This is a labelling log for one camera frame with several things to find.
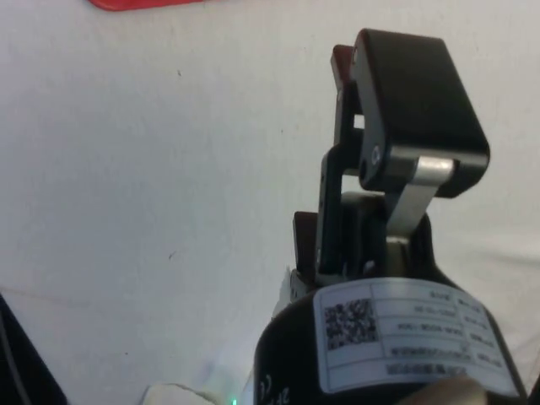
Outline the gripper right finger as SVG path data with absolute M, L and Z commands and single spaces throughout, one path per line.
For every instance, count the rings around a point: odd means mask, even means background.
M 352 79 L 364 116 L 360 184 L 386 197 L 386 237 L 406 242 L 430 202 L 474 187 L 490 149 L 440 38 L 362 29 Z

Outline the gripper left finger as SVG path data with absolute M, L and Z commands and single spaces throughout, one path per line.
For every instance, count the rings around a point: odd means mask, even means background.
M 351 79 L 352 46 L 332 49 L 332 73 L 337 87 L 333 146 L 321 162 L 318 212 L 296 212 L 293 218 L 296 272 L 302 281 L 324 281 L 341 275 L 352 238 L 344 223 L 344 176 L 359 174 L 363 130 L 354 126 L 362 113 L 358 91 Z

